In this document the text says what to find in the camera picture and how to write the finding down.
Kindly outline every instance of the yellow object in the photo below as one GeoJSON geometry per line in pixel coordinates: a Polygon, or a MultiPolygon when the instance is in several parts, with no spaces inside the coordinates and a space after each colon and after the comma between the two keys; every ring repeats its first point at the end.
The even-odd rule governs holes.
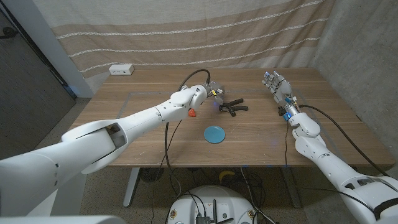
{"type": "Polygon", "coordinates": [[[235,172],[230,171],[230,170],[221,171],[220,174],[219,174],[219,176],[218,176],[218,178],[219,178],[219,180],[220,180],[220,184],[222,184],[223,177],[224,177],[225,175],[235,175],[235,172]]]}

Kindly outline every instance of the black pliers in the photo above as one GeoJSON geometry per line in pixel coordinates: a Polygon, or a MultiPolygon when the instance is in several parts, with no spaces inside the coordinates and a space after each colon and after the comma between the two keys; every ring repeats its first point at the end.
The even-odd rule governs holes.
{"type": "Polygon", "coordinates": [[[242,98],[238,99],[238,100],[234,100],[234,101],[229,102],[229,103],[223,103],[222,105],[220,105],[218,107],[218,109],[220,111],[224,111],[224,112],[229,111],[231,116],[234,117],[234,116],[236,116],[235,111],[238,111],[238,110],[247,111],[249,109],[247,106],[234,106],[234,105],[239,104],[239,103],[243,103],[243,99],[242,98]]]}

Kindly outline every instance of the beige curtain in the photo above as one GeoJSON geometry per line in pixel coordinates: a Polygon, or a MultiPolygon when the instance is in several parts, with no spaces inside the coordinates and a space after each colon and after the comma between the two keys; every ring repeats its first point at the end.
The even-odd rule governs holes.
{"type": "Polygon", "coordinates": [[[34,0],[85,78],[136,69],[307,67],[334,0],[34,0]]]}

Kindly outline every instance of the blue plate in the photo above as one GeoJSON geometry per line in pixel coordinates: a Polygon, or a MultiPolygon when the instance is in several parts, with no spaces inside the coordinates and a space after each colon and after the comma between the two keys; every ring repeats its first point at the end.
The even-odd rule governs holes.
{"type": "Polygon", "coordinates": [[[210,143],[220,143],[225,138],[224,129],[219,126],[210,126],[205,130],[205,139],[210,143]]]}

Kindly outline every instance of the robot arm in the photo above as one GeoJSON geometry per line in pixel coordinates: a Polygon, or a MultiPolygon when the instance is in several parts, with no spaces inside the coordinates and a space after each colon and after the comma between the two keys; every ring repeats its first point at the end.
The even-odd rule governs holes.
{"type": "Polygon", "coordinates": [[[79,172],[102,169],[138,137],[163,123],[186,118],[189,109],[197,109],[213,90],[224,89],[214,82],[183,86],[157,106],[125,118],[81,125],[65,133],[61,143],[0,161],[0,216],[28,214],[79,172]]]}
{"type": "Polygon", "coordinates": [[[277,72],[266,72],[262,81],[280,105],[279,114],[295,129],[296,150],[314,162],[340,192],[362,201],[363,204],[341,194],[344,203],[360,223],[375,223],[394,218],[398,214],[398,181],[391,177],[372,177],[360,174],[331,153],[320,134],[319,125],[301,113],[290,83],[277,72]]]}

